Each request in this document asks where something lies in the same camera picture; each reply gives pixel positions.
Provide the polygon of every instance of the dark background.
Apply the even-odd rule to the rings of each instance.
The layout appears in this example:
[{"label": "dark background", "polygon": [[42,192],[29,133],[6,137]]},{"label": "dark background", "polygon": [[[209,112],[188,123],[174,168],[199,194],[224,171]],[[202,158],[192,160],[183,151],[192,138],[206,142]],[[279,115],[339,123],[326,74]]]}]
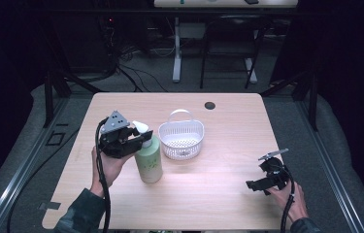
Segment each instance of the dark background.
[{"label": "dark background", "polygon": [[[15,6],[20,4],[24,2],[0,1],[0,167],[29,116],[33,102],[30,91],[44,83],[49,69],[69,66],[105,71],[112,67],[110,51],[105,48],[98,33],[96,18],[77,17],[74,23],[63,17],[52,19],[60,47],[66,54],[64,59],[60,59],[54,56],[37,21],[17,10]],[[75,4],[91,5],[84,0]],[[151,1],[131,1],[129,4],[150,7]],[[337,17],[331,21],[323,18],[294,20],[272,81],[289,79],[305,70],[317,45],[326,35],[325,29],[335,29],[337,33],[332,37],[331,50],[316,72],[319,94],[332,106],[342,125],[350,147],[352,166],[364,184],[364,3],[345,0],[335,5],[332,1],[300,0],[298,11],[335,12]],[[136,20],[132,21],[134,27],[128,27],[131,30],[122,33],[129,40],[134,40],[140,49],[146,49],[144,36],[141,36],[146,25],[137,19],[132,20]],[[77,34],[63,34],[66,31],[63,26]],[[80,56],[89,52],[90,56],[94,55],[93,59]]]}]

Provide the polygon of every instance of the black sleeve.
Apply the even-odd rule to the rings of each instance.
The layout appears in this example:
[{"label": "black sleeve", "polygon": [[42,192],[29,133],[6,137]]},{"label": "black sleeve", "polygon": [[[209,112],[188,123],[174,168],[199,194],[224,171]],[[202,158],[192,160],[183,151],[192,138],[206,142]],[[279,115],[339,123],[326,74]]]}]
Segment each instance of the black sleeve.
[{"label": "black sleeve", "polygon": [[320,229],[307,217],[297,219],[290,227],[291,233],[319,233]]},{"label": "black sleeve", "polygon": [[103,198],[84,189],[69,207],[67,213],[55,225],[54,232],[97,232],[104,212]]}]

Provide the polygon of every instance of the wooden table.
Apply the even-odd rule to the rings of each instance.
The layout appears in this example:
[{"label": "wooden table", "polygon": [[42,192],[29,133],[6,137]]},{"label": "wooden table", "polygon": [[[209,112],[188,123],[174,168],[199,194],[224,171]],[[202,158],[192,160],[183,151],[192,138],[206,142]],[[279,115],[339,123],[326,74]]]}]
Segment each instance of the wooden table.
[{"label": "wooden table", "polygon": [[[215,103],[213,110],[206,102]],[[100,120],[118,110],[129,121],[158,127],[175,109],[192,112],[205,125],[200,154],[176,161],[162,153],[163,177],[143,183],[134,158],[110,188],[113,229],[279,229],[281,211],[273,197],[253,192],[246,181],[265,177],[257,158],[278,149],[262,98],[248,93],[99,93],[94,95],[47,210],[53,228],[84,187],[91,184],[94,134]],[[189,119],[177,114],[174,120]]]}]

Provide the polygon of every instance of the black cable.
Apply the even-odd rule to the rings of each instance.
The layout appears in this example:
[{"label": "black cable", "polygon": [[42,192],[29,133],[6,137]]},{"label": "black cable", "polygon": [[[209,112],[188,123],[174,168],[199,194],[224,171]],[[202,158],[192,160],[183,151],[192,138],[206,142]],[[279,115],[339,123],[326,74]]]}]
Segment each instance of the black cable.
[{"label": "black cable", "polygon": [[126,72],[124,72],[119,66],[117,67],[117,69],[121,72],[121,73],[123,73],[123,75],[125,76],[125,77],[127,77],[127,79],[130,81],[130,82],[132,82],[133,83],[133,85],[134,85],[134,91],[133,92],[136,92],[138,89],[141,91],[141,92],[143,92],[138,86],[137,86],[137,84],[136,84],[136,82],[133,80],[133,78],[131,78],[131,76],[129,76]]},{"label": "black cable", "polygon": [[103,232],[105,232],[105,233],[107,233],[107,231],[109,229],[111,201],[110,201],[109,188],[107,187],[106,177],[105,177],[104,171],[103,171],[103,161],[102,161],[102,157],[101,157],[100,150],[99,150],[99,133],[100,133],[100,128],[102,127],[102,125],[104,125],[107,122],[107,119],[108,118],[106,117],[105,119],[100,121],[99,125],[97,126],[96,135],[95,135],[95,144],[96,144],[96,153],[97,153],[97,158],[96,158],[97,172],[99,173],[99,179],[100,179],[99,181],[103,187],[103,193],[105,196],[106,215],[105,215],[105,223],[104,223],[104,227],[103,227]]},{"label": "black cable", "polygon": [[16,202],[18,200],[18,198],[20,197],[22,191],[27,187],[27,185],[31,182],[31,180],[34,178],[34,176],[43,168],[43,166],[45,166],[46,163],[49,162],[49,160],[51,158],[53,158],[72,138],[73,136],[75,136],[78,132],[79,132],[78,128],[76,131],[74,131],[72,133],[72,135],[70,135],[70,137],[66,140],[66,142],[64,142],[52,155],[50,155],[37,169],[36,171],[34,171],[34,173],[28,178],[28,180],[24,183],[24,185],[21,187],[20,192],[18,193],[15,201],[13,202],[10,210],[9,210],[9,214],[7,217],[7,232],[10,233],[10,226],[11,226],[11,222],[12,222],[12,215],[13,215],[13,211],[15,210],[15,206],[16,206]]},{"label": "black cable", "polygon": [[286,203],[286,205],[284,207],[283,214],[281,216],[281,233],[284,233],[288,212],[290,211],[291,204],[293,204],[293,200],[294,200],[294,189],[295,189],[295,187],[294,187],[293,176],[291,176],[290,172],[287,171],[284,168],[282,168],[282,170],[285,171],[285,173],[287,173],[287,175],[288,175],[288,177],[290,179],[290,182],[291,182],[290,194],[288,196],[287,203]]},{"label": "black cable", "polygon": [[146,71],[142,71],[142,70],[138,70],[138,69],[134,69],[134,68],[131,68],[131,67],[129,67],[129,66],[125,66],[125,65],[123,65],[123,64],[120,64],[120,66],[122,66],[122,67],[124,67],[124,68],[127,68],[127,69],[129,69],[129,70],[132,70],[132,71],[134,71],[134,72],[141,72],[141,73],[144,73],[144,74],[146,74],[146,75],[148,75],[148,76],[150,76],[150,77],[152,77],[156,82],[157,82],[157,84],[165,91],[165,92],[169,92],[167,89],[165,89],[161,84],[160,84],[160,82],[157,80],[157,78],[154,76],[154,75],[152,75],[152,74],[149,74],[148,72],[146,72]]}]

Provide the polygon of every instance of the person's left hand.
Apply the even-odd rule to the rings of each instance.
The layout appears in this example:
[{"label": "person's left hand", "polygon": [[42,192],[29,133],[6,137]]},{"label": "person's left hand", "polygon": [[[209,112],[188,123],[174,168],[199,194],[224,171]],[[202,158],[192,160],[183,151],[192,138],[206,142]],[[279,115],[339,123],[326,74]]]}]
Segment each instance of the person's left hand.
[{"label": "person's left hand", "polygon": [[[103,171],[106,178],[107,186],[112,186],[115,179],[121,172],[121,168],[124,163],[134,155],[134,153],[128,154],[122,158],[113,158],[108,157],[105,153],[100,152],[102,161],[103,161]],[[97,171],[97,152],[96,147],[93,147],[93,151],[91,152],[92,160],[93,160],[93,181],[91,183],[90,191],[96,194],[99,197],[104,197],[103,186],[100,183],[99,173]]]}]

